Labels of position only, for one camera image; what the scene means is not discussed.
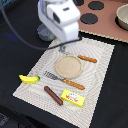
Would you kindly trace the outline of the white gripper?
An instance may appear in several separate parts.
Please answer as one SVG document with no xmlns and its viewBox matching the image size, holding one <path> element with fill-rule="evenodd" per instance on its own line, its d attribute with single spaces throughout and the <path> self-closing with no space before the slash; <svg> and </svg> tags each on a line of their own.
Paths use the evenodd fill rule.
<svg viewBox="0 0 128 128">
<path fill-rule="evenodd" d="M 80 11 L 73 0 L 39 0 L 38 16 L 62 43 L 78 38 Z"/>
</svg>

